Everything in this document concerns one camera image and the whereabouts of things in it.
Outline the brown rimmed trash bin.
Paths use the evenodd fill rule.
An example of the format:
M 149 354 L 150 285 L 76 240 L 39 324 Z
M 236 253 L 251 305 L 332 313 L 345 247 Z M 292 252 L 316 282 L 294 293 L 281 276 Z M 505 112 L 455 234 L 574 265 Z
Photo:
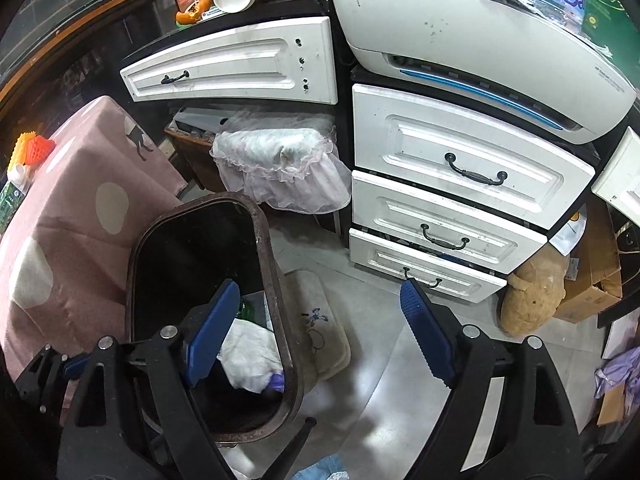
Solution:
M 234 388 L 217 354 L 242 301 L 266 307 L 284 385 L 274 393 Z M 177 327 L 178 363 L 213 439 L 268 438 L 292 420 L 317 374 L 293 293 L 274 258 L 268 221 L 239 193 L 183 204 L 154 220 L 129 258 L 126 336 L 150 339 Z

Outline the white bottom stack drawer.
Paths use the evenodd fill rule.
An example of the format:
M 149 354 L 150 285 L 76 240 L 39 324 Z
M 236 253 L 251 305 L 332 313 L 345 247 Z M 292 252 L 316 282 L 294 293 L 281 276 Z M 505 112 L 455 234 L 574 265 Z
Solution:
M 471 304 L 506 286 L 504 278 L 356 229 L 349 230 L 349 255 L 360 266 L 394 278 L 414 278 L 428 289 Z

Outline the white stack drawer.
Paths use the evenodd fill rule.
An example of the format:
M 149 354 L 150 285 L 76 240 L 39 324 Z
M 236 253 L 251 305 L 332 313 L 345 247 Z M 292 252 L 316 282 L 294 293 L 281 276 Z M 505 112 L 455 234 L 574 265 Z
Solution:
M 356 229 L 349 230 L 349 255 L 360 266 L 394 278 L 414 278 L 428 289 L 471 304 L 506 286 L 504 278 Z
M 475 110 L 355 84 L 355 164 L 551 229 L 585 191 L 590 166 Z
M 502 274 L 547 243 L 525 226 L 359 170 L 352 173 L 352 214 L 358 226 Z

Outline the tan plush toy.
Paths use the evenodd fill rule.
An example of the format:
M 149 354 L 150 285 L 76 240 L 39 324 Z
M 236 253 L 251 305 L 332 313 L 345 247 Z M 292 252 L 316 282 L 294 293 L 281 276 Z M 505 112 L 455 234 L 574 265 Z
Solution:
M 552 318 L 565 297 L 569 263 L 570 258 L 545 244 L 508 276 L 499 314 L 500 327 L 507 335 L 532 334 Z

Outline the pink polka dot tablecloth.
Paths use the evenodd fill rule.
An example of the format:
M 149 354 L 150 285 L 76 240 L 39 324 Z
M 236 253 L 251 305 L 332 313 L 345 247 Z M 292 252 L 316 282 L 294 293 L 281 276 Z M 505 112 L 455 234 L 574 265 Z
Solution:
M 74 356 L 104 335 L 124 339 L 131 249 L 186 187 L 109 96 L 53 140 L 1 237 L 1 347 L 13 377 L 46 344 Z

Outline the beige floor mat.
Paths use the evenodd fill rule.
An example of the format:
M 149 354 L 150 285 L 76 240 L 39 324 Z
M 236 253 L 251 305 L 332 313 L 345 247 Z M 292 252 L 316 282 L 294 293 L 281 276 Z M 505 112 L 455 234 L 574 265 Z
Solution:
M 320 278 L 309 270 L 283 277 L 284 301 L 292 329 L 302 341 L 304 393 L 349 366 L 352 349 L 343 324 L 332 309 Z

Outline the white middle stack drawer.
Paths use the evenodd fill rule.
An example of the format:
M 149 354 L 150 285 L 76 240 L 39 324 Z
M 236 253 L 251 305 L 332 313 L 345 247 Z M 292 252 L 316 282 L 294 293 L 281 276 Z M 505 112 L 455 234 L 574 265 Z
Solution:
M 352 214 L 358 226 L 502 274 L 547 243 L 525 226 L 359 170 L 352 173 Z

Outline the brown cardboard box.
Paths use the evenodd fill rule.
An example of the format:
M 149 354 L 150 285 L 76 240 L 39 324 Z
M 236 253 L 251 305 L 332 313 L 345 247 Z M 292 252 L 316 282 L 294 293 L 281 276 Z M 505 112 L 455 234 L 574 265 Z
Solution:
M 585 234 L 572 257 L 577 259 L 576 280 L 565 279 L 565 298 L 554 316 L 579 323 L 615 306 L 622 300 L 620 256 L 608 207 L 590 197 Z

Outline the green label plastic bottle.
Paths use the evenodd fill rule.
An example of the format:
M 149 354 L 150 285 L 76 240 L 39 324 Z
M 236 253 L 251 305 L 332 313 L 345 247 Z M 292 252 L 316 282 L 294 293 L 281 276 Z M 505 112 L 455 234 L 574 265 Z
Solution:
M 15 165 L 1 190 L 0 233 L 4 234 L 32 186 L 29 166 Z

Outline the yellow crochet toy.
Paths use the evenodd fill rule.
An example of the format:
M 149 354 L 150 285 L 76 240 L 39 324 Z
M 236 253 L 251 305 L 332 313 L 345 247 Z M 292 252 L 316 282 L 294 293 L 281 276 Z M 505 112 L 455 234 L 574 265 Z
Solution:
M 13 152 L 9 161 L 8 168 L 6 170 L 12 170 L 16 165 L 24 165 L 26 160 L 26 154 L 28 151 L 29 142 L 37 136 L 35 131 L 32 132 L 23 132 L 17 138 Z

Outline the curved wooden counter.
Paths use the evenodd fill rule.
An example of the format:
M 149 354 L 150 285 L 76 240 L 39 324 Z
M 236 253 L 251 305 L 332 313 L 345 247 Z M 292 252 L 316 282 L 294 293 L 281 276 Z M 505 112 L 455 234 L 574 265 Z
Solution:
M 53 63 L 100 28 L 119 20 L 153 0 L 107 0 L 95 9 L 74 18 L 70 24 L 58 28 L 53 35 L 30 54 L 9 78 L 1 83 L 1 115 L 22 95 Z

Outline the white top desk drawer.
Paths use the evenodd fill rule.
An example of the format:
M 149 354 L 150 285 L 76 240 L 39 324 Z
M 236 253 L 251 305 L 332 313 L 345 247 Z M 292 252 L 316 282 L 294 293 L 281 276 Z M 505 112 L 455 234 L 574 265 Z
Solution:
M 120 71 L 136 102 L 262 99 L 338 101 L 330 19 L 290 18 L 191 39 Z

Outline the white printer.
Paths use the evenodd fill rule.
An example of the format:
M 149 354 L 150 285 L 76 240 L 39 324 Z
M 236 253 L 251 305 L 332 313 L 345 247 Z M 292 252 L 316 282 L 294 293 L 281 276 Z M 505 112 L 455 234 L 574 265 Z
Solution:
M 573 144 L 617 127 L 634 85 L 518 0 L 332 0 L 368 72 L 463 96 Z

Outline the orange peel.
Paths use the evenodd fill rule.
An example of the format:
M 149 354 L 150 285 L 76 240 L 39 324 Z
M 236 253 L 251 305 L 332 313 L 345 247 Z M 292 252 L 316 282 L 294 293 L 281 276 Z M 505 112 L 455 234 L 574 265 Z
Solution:
M 175 20 L 178 25 L 186 26 L 197 23 L 213 6 L 213 0 L 196 0 L 184 11 L 176 13 Z

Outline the green shopping bag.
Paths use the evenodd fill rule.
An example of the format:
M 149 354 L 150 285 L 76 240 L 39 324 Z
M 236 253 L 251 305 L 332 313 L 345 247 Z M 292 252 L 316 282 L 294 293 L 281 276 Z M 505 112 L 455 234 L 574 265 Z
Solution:
M 620 0 L 586 0 L 582 32 L 639 87 L 639 32 Z

